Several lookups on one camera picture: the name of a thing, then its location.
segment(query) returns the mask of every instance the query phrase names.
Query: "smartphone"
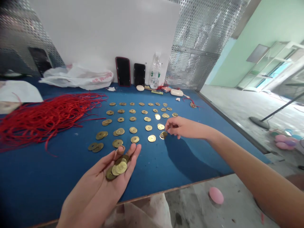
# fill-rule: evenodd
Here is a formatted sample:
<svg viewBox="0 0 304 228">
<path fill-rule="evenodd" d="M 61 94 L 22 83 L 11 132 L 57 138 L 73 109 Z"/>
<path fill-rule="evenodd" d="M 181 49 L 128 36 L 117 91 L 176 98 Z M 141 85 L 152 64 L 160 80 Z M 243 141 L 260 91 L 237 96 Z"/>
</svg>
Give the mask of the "smartphone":
<svg viewBox="0 0 304 228">
<path fill-rule="evenodd" d="M 145 86 L 146 66 L 144 64 L 134 64 L 134 85 Z"/>
<path fill-rule="evenodd" d="M 119 86 L 131 86 L 130 60 L 124 57 L 116 57 L 116 70 Z"/>
<path fill-rule="evenodd" d="M 34 63 L 36 64 L 41 77 L 43 77 L 43 73 L 52 68 L 51 61 L 46 51 L 38 47 L 28 47 L 28 50 L 34 60 Z"/>
</svg>

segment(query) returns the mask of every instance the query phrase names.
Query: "plastic water bottle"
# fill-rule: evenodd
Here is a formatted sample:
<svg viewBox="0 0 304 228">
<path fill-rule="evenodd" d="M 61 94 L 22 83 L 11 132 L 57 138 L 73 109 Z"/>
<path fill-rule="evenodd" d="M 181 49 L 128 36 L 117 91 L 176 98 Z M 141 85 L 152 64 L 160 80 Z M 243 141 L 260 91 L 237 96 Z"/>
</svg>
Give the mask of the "plastic water bottle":
<svg viewBox="0 0 304 228">
<path fill-rule="evenodd" d="M 159 77 L 161 75 L 161 63 L 160 63 L 161 53 L 156 52 L 153 56 L 152 61 L 152 70 L 151 70 L 151 77 L 150 77 L 150 88 L 157 89 L 159 83 Z"/>
</svg>

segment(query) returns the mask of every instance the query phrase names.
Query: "hand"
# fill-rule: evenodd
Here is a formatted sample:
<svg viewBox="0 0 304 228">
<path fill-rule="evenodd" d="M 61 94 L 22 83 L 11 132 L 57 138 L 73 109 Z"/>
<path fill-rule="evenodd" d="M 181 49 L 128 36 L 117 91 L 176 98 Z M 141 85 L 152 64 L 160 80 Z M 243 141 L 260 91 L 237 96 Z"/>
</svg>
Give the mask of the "hand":
<svg viewBox="0 0 304 228">
<path fill-rule="evenodd" d="M 173 117 L 168 119 L 165 129 L 169 134 L 177 135 L 178 139 L 180 139 L 181 136 L 186 138 L 207 139 L 211 133 L 216 131 L 212 127 L 183 117 Z"/>
<path fill-rule="evenodd" d="M 57 228 L 101 227 L 124 193 L 141 148 L 135 143 L 130 146 L 127 171 L 112 181 L 106 179 L 106 171 L 124 153 L 124 147 L 120 146 L 90 168 L 64 201 Z"/>
</svg>

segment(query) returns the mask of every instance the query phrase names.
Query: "blue table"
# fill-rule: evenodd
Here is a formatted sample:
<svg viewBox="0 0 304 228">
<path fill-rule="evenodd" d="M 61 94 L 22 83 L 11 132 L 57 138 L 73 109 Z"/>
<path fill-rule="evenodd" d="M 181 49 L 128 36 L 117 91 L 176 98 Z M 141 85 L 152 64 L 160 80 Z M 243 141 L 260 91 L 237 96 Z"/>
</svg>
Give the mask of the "blue table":
<svg viewBox="0 0 304 228">
<path fill-rule="evenodd" d="M 44 99 L 65 93 L 86 92 L 79 88 L 57 88 L 40 84 L 34 79 L 30 82 L 39 89 Z M 139 143 L 142 144 L 136 168 L 120 201 L 233 173 L 224 160 L 203 140 L 177 140 L 173 136 L 168 136 L 165 140 L 160 139 L 159 134 L 162 131 L 158 130 L 157 124 L 165 124 L 167 119 L 156 120 L 152 109 L 156 108 L 162 115 L 160 109 L 163 103 L 173 109 L 166 111 L 170 116 L 176 112 L 179 116 L 214 127 L 261 161 L 270 162 L 195 91 L 184 90 L 184 93 L 190 96 L 196 105 L 201 106 L 200 109 L 191 108 L 190 100 L 178 102 L 176 97 L 170 94 L 161 96 L 147 90 L 138 92 L 134 86 L 114 86 L 117 89 L 115 92 L 106 89 L 94 91 L 105 93 L 109 99 L 108 102 L 102 103 L 101 108 L 93 110 L 94 114 L 112 119 L 113 122 L 102 126 L 103 120 L 87 121 L 82 124 L 83 128 L 72 128 L 58 134 L 51 139 L 48 146 L 49 152 L 57 155 L 57 158 L 45 151 L 44 144 L 0 154 L 1 224 L 7 227 L 27 227 L 59 218 L 62 203 L 67 195 L 90 167 L 114 149 L 112 142 L 115 139 L 122 139 L 124 146 L 128 148 L 131 145 L 131 137 L 139 136 Z M 110 102 L 115 102 L 116 106 L 109 106 Z M 120 102 L 126 102 L 127 105 L 120 106 Z M 130 102 L 134 102 L 135 106 L 130 106 Z M 145 106 L 140 106 L 139 102 L 145 103 Z M 148 103 L 156 102 L 161 106 L 148 106 Z M 124 109 L 125 113 L 117 113 L 119 109 Z M 130 109 L 135 109 L 136 113 L 129 113 Z M 106 115 L 108 110 L 114 111 L 114 115 Z M 142 114 L 142 110 L 148 111 L 148 114 Z M 129 121 L 131 116 L 135 116 L 137 120 Z M 124 117 L 125 121 L 118 122 L 119 117 Z M 144 121 L 144 117 L 150 117 L 151 122 Z M 151 125 L 153 129 L 146 131 L 146 125 Z M 136 134 L 129 132 L 132 126 L 138 129 Z M 120 127 L 125 129 L 125 133 L 122 136 L 113 136 L 113 132 Z M 104 148 L 95 154 L 87 148 L 96 142 L 95 136 L 99 131 L 108 131 L 109 134 L 101 140 Z M 156 141 L 149 142 L 149 135 L 155 135 Z"/>
</svg>

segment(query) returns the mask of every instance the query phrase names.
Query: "red thread bundle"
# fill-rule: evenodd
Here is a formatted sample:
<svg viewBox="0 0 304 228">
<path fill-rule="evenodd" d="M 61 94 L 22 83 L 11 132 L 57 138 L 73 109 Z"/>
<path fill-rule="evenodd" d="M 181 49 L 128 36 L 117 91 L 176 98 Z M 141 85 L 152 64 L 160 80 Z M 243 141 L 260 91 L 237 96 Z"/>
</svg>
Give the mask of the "red thread bundle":
<svg viewBox="0 0 304 228">
<path fill-rule="evenodd" d="M 92 114 L 88 111 L 101 107 L 108 99 L 103 93 L 65 94 L 21 106 L 8 114 L 0 123 L 0 152 L 19 149 L 32 143 L 45 142 L 71 127 L 82 127 L 82 120 Z"/>
</svg>

